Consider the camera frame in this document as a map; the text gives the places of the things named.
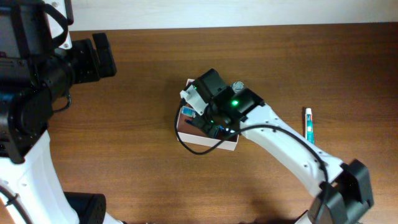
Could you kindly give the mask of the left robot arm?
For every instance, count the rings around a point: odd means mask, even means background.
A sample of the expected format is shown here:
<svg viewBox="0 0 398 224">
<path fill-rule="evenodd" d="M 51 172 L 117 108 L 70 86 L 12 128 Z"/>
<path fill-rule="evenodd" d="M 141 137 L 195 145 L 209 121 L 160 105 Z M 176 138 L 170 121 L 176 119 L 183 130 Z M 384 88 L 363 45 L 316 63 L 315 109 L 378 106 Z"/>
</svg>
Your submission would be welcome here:
<svg viewBox="0 0 398 224">
<path fill-rule="evenodd" d="M 72 3 L 1 2 L 1 204 L 15 223 L 115 223 L 103 194 L 66 192 L 49 119 L 70 88 L 116 74 L 106 34 L 71 40 Z"/>
</svg>

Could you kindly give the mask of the white toothpaste tube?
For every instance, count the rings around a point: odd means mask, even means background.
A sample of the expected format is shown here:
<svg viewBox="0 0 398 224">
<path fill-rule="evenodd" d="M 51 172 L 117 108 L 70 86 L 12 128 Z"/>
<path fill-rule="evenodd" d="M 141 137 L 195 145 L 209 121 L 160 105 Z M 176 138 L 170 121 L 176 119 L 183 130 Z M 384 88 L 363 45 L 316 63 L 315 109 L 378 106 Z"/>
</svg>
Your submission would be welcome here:
<svg viewBox="0 0 398 224">
<path fill-rule="evenodd" d="M 305 138 L 310 143 L 315 143 L 315 136 L 313 132 L 313 118 L 312 118 L 312 109 L 305 109 Z"/>
</svg>

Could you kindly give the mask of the blue white toothbrush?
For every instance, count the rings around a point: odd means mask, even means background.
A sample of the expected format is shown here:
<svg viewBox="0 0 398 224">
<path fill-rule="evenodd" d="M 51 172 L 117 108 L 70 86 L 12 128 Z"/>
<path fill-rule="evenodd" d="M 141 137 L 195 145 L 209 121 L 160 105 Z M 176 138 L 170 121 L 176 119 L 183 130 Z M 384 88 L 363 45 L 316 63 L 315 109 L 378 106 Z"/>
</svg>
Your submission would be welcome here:
<svg viewBox="0 0 398 224">
<path fill-rule="evenodd" d="M 181 114 L 188 116 L 190 118 L 194 118 L 196 116 L 197 112 L 193 108 L 190 108 L 187 106 L 182 106 Z"/>
</svg>

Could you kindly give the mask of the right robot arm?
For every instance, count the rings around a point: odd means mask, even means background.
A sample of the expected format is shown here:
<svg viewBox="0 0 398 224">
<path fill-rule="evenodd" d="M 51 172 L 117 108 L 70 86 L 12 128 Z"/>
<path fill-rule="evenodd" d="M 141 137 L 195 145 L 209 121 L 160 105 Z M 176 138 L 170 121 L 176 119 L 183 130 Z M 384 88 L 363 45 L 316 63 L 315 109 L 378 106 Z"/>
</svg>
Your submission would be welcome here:
<svg viewBox="0 0 398 224">
<path fill-rule="evenodd" d="M 323 151 L 283 122 L 249 89 L 193 85 L 180 96 L 206 124 L 218 124 L 258 144 L 288 168 L 314 197 L 296 223 L 357 223 L 374 205 L 368 168 Z"/>
</svg>

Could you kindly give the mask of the teal mouthwash bottle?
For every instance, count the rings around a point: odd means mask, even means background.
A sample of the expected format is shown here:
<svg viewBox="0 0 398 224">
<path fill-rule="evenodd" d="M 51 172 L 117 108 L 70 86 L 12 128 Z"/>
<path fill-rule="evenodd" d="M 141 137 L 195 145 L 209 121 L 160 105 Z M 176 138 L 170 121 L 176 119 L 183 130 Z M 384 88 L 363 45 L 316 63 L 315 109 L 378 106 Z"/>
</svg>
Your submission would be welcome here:
<svg viewBox="0 0 398 224">
<path fill-rule="evenodd" d="M 231 85 L 231 87 L 232 87 L 232 89 L 233 89 L 233 91 L 234 91 L 235 93 L 238 93 L 238 92 L 240 92 L 241 90 L 244 89 L 244 83 L 241 82 L 241 81 L 234 82 L 234 83 Z"/>
</svg>

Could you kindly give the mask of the white open cardboard box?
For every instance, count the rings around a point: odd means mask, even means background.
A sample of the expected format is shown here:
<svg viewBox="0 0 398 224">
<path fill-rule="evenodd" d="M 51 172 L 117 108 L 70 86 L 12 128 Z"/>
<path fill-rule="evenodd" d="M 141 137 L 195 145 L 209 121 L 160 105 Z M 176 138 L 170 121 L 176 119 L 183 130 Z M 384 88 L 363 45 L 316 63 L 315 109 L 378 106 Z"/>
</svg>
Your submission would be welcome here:
<svg viewBox="0 0 398 224">
<path fill-rule="evenodd" d="M 188 79 L 186 82 L 186 86 L 194 81 L 194 79 Z M 198 128 L 193 125 L 194 118 L 190 118 L 181 114 L 182 106 L 177 111 L 177 118 L 175 119 L 175 127 L 177 129 L 177 136 L 180 137 L 180 140 L 183 143 L 192 143 L 201 146 L 209 146 L 212 147 L 216 143 L 218 143 L 222 138 L 209 138 L 204 133 L 202 133 Z"/>
</svg>

